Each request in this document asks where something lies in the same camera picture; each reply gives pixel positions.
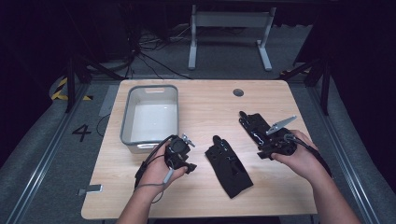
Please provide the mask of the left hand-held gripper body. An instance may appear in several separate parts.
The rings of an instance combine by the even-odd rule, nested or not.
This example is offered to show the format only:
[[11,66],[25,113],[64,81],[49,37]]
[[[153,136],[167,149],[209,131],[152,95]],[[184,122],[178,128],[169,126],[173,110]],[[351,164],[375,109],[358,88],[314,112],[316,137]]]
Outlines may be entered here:
[[188,153],[191,151],[190,146],[195,147],[195,144],[186,134],[183,134],[181,137],[173,136],[164,152],[164,161],[167,166],[174,170],[186,167],[189,157]]

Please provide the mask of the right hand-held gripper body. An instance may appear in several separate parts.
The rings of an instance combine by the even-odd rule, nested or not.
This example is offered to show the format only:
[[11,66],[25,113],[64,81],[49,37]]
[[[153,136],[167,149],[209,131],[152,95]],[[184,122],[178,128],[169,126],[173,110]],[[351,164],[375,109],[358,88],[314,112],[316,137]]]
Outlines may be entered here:
[[264,135],[270,138],[270,143],[267,146],[261,147],[261,150],[271,150],[273,153],[282,155],[292,155],[296,150],[296,144],[292,141],[294,135],[285,126],[293,122],[296,116],[283,119],[274,123]]

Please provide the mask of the person's left hand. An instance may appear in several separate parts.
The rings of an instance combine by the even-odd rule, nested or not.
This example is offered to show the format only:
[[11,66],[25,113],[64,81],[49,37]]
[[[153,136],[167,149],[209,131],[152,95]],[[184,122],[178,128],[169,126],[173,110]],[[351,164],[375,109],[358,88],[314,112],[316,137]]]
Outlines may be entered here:
[[147,170],[143,173],[138,187],[134,190],[135,193],[142,194],[143,196],[153,199],[162,191],[167,189],[173,181],[182,177],[186,173],[186,166],[178,168],[168,177],[168,181],[163,183],[170,171],[163,156],[166,146],[167,143],[161,146],[152,160],[148,163]]

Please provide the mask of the person's right hand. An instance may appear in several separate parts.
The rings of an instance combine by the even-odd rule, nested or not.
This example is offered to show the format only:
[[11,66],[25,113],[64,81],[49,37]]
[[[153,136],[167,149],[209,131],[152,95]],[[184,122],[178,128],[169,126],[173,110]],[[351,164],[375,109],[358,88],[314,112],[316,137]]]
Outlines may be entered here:
[[298,145],[295,152],[290,155],[273,153],[271,157],[287,165],[294,173],[305,178],[310,184],[331,178],[322,164],[304,146]]

